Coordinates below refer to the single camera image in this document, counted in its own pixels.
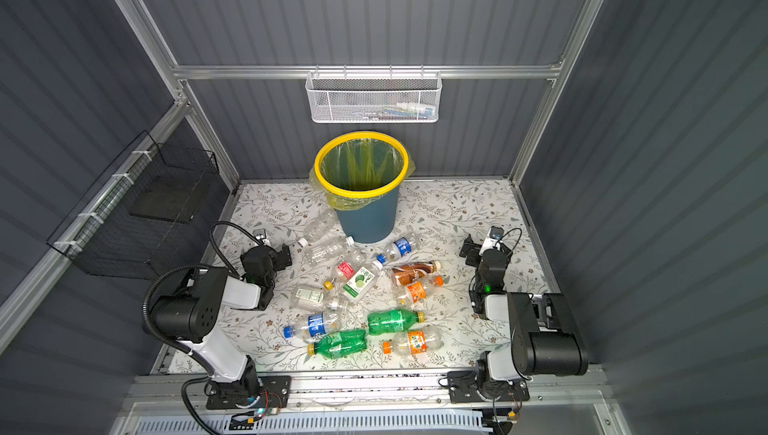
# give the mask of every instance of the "blue trash can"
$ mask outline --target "blue trash can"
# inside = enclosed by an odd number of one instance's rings
[[[400,183],[414,170],[406,148],[378,132],[353,132],[328,142],[315,158],[316,179],[356,243],[387,238],[395,228]]]

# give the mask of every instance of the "yellow rim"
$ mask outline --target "yellow rim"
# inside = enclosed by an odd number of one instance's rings
[[[339,146],[341,143],[349,142],[350,140],[359,140],[360,138],[373,138],[374,140],[381,140],[382,142],[389,143],[391,146],[397,148],[397,151],[400,152],[402,159],[405,161],[405,163],[402,164],[402,171],[400,171],[394,180],[375,190],[352,191],[344,190],[342,188],[336,187],[335,185],[332,185],[328,180],[325,180],[322,177],[322,174],[320,173],[320,162],[326,157],[328,152]],[[317,156],[315,157],[315,175],[317,176],[317,179],[320,180],[322,186],[333,194],[347,198],[373,198],[389,193],[389,191],[393,190],[397,185],[406,179],[406,173],[408,172],[408,162],[408,152],[406,152],[406,147],[402,146],[402,143],[398,142],[388,134],[378,132],[352,132],[343,134],[340,137],[336,137],[330,142],[326,143],[326,146],[322,147],[320,152],[318,152]]]

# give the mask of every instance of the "leaf pattern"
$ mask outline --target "leaf pattern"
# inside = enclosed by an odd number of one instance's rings
[[[368,370],[376,368],[471,367],[480,354],[509,342],[508,324],[484,321],[472,313],[467,287],[474,268],[465,265],[458,250],[472,235],[482,241],[492,225],[505,230],[524,230],[515,250],[515,260],[505,278],[507,290],[544,293],[548,291],[541,265],[533,252],[530,237],[522,222],[512,190],[506,180],[406,181],[400,189],[395,230],[375,245],[361,245],[373,256],[413,225],[422,234],[422,248],[407,260],[440,260],[446,284],[433,297],[419,301],[415,310],[426,313],[426,324],[442,333],[444,345],[437,351],[399,358],[385,355],[382,342],[390,335],[368,338],[368,350],[339,360],[307,355],[306,344],[283,338],[283,327],[309,315],[289,307],[290,294],[300,284],[321,286],[330,275],[332,264],[307,267],[295,243],[304,226],[327,207],[322,192],[308,183],[249,184],[242,193],[232,221],[252,230],[260,227],[275,247],[283,242],[291,247],[293,266],[277,274],[276,293],[265,311],[239,311],[222,307],[217,325],[244,353],[251,355],[260,372]],[[342,236],[336,225],[332,234]],[[507,245],[512,247],[514,233]],[[221,250],[232,264],[240,266],[240,251],[247,249],[247,238],[227,229]],[[367,327],[367,315],[394,307],[393,286],[389,277],[380,277],[371,291],[343,315],[344,328]],[[171,373],[201,372],[202,368],[183,353],[176,353]]]

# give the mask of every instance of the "white mesh basket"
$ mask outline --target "white mesh basket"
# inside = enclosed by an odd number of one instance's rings
[[[325,78],[310,73],[306,94],[318,123],[437,122],[442,80],[419,78]]]

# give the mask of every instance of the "corrugated wall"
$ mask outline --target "corrugated wall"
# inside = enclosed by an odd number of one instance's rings
[[[768,0],[608,0],[524,177],[635,433],[765,431],[766,64]]]
[[[0,0],[0,66],[4,301],[59,220],[173,100],[112,0]],[[198,143],[186,123],[172,141]],[[219,184],[196,223],[218,217]],[[147,284],[62,276],[0,356],[0,433],[109,430],[158,353],[140,325]]]
[[[547,65],[583,0],[144,0],[181,65]],[[436,124],[310,119],[301,82],[192,86],[242,178],[305,178],[332,136],[400,138],[417,174],[508,174],[543,81],[445,82]]]

